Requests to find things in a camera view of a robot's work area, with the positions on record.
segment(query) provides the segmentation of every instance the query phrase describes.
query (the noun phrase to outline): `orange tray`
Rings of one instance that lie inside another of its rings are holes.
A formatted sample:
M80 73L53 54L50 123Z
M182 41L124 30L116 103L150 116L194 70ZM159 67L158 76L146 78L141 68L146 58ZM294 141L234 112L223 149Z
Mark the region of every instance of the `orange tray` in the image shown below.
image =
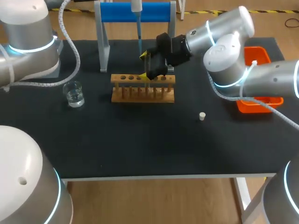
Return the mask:
M256 60L257 64L271 63L267 51L262 47L245 47L245 64L251 66L252 61ZM267 105L277 108L284 103L282 97L255 97L255 99L261 100ZM238 100L237 106L242 113L271 113L272 111L265 107L249 101Z

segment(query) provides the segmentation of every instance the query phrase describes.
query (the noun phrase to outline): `black tabletop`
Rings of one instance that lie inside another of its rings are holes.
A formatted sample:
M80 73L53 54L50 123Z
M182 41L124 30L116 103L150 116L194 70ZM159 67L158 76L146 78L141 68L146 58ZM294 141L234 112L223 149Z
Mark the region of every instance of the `black tabletop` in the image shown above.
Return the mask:
M174 104L111 103L110 74L140 74L137 41L111 41L108 73L100 73L96 41L76 41L85 104L71 109L62 87L12 87L0 92L0 125L36 140L62 178L138 175L275 173L297 152L298 132L273 114L242 114L217 97L202 58L175 68ZM144 48L154 44L143 41ZM273 38L253 38L272 61L283 60ZM67 43L61 78L75 59ZM299 122L299 103L279 110ZM205 112L203 122L198 113Z

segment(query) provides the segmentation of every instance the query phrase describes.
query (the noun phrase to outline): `blue pipette holder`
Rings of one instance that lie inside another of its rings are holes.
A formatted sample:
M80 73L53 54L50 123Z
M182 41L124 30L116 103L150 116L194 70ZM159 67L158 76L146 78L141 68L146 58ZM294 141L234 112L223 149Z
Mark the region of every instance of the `blue pipette holder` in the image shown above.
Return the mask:
M100 71L107 72L110 45L104 22L136 22L131 12L130 2L94 2ZM141 22L167 22L168 34L175 35L176 2L144 2L142 3Z

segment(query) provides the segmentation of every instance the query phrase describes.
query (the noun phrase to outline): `white cable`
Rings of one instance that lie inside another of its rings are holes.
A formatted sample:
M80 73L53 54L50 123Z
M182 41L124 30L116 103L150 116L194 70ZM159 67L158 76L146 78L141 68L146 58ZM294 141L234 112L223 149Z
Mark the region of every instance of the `white cable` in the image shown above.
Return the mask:
M294 128L296 128L297 130L299 130L299 125L298 124L296 124L294 121L292 121L291 119L287 118L281 112L277 111L273 107L270 107L269 105L265 104L264 102L262 102L260 100L254 99L252 97L226 97L226 96L223 96L216 89L214 81L213 81L213 79L212 79L212 77L210 76L209 73L208 73L208 76L209 76L209 81L210 81L210 84L212 86L212 89L217 94L217 96L219 96L219 97L221 97L223 99L226 99L226 100L230 100L230 101L244 100L244 101L255 102L255 103L259 104L259 105L262 105L262 106L266 107L268 110L272 111L273 113L275 113L276 115L278 115L280 118L282 118L285 122L287 122L288 124L290 124L291 126L293 126Z
M10 83L13 83L14 82L14 67L13 67L13 64L10 60L8 53L6 52L6 50L2 46L2 44L0 44L0 51L2 52L6 62L8 64Z
M81 62L80 62L80 56L79 56L78 50L76 49L74 43L71 41L70 36L68 35L68 33L65 30L64 21L63 21L64 9L65 9L66 5L70 1L71 0L64 0L63 1L62 5L61 5L61 7L59 9L58 21L59 21L60 29L61 29L62 33L64 34L67 42L69 43L69 45L70 45L71 49L73 50L73 52L75 54L75 57L76 57L76 68L73 71L73 73L70 76L68 76L67 78L65 78L64 80L61 80L61 81L56 82L56 83L16 82L16 83L10 84L10 86L14 86L14 85L18 85L18 86L20 86L20 85L26 85L26 86L38 86L38 87L54 87L54 86L59 86L59 85L62 85L64 83L69 82L78 73L79 68L80 68L80 64L81 64Z
M252 61L251 66L248 70L246 70L246 76L244 77L244 79L241 81L241 86L240 86L240 97L243 97L243 87L244 87L244 83L249 75L249 73L251 72L251 70L253 69L254 66L257 65L257 61Z

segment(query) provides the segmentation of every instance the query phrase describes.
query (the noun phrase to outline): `table leg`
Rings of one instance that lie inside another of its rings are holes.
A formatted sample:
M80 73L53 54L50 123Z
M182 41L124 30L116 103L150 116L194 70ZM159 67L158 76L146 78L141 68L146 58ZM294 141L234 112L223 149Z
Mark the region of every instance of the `table leg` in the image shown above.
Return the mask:
M252 224L263 211L263 192L269 180L270 178L265 181L257 194L251 200L245 177L234 178L238 201L242 212L242 224Z

